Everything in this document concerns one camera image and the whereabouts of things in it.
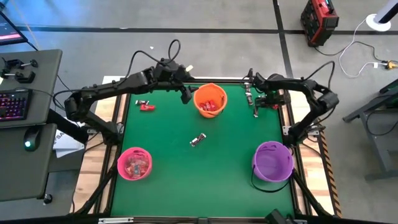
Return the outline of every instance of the purple bucket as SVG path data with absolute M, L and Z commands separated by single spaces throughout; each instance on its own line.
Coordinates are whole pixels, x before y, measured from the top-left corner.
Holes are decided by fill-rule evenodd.
M 293 171 L 293 158 L 286 146 L 279 142 L 262 143 L 253 156 L 254 174 L 265 181 L 282 182 Z

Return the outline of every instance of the red battery charger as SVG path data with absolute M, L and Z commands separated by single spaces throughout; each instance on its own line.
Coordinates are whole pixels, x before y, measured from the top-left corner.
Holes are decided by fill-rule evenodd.
M 331 0 L 308 0 L 300 18 L 308 46 L 323 46 L 337 27 L 338 20 Z

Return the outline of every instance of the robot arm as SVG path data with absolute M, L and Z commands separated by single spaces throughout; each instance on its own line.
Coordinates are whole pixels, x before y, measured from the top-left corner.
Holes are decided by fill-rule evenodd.
M 310 105 L 310 112 L 303 120 L 290 127 L 287 136 L 288 145 L 295 145 L 296 143 L 303 141 L 307 137 L 307 131 L 311 124 L 319 116 L 332 110 L 339 103 L 336 93 L 333 93 L 329 88 L 319 85 L 313 80 L 285 78 L 279 74 L 272 74 L 268 79 L 265 79 L 258 72 L 253 76 L 251 69 L 248 77 L 255 89 L 259 92 L 265 93 L 265 97 L 255 100 L 255 106 L 258 107 L 289 103 L 290 98 L 286 98 L 284 95 L 281 95 L 277 92 L 278 90 L 293 90 L 304 93 L 307 102 Z M 321 93 L 322 96 L 315 98 L 315 91 Z
M 139 95 L 154 90 L 174 90 L 181 91 L 182 103 L 187 104 L 192 98 L 192 93 L 197 90 L 184 85 L 184 82 L 193 80 L 189 69 L 173 60 L 162 59 L 160 62 L 156 67 L 129 75 L 118 82 L 93 85 L 73 92 L 64 102 L 67 118 L 90 125 L 102 133 L 105 144 L 113 145 L 119 142 L 117 126 L 112 122 L 105 122 L 90 111 L 95 101 L 125 93 Z

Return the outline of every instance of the green table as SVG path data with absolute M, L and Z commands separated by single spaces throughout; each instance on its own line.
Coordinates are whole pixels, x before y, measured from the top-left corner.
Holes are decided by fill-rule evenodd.
M 152 155 L 147 178 L 114 186 L 111 216 L 144 217 L 264 217 L 273 209 L 294 215 L 292 183 L 267 194 L 250 184 L 251 160 L 262 142 L 282 142 L 279 110 L 260 109 L 254 118 L 244 90 L 237 84 L 219 84 L 228 95 L 225 110 L 213 119 L 202 117 L 193 100 L 183 105 L 180 92 L 155 91 L 131 96 L 121 152 L 142 147 Z M 253 99 L 257 93 L 252 90 Z M 155 111 L 140 111 L 136 100 L 149 100 Z M 190 141 L 207 138 L 196 147 Z M 276 189 L 284 183 L 265 183 Z

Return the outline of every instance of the monitor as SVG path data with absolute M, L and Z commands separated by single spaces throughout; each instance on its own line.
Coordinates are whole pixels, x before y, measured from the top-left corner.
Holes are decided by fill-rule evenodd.
M 0 12 L 0 45 L 26 43 L 27 41 L 6 15 Z

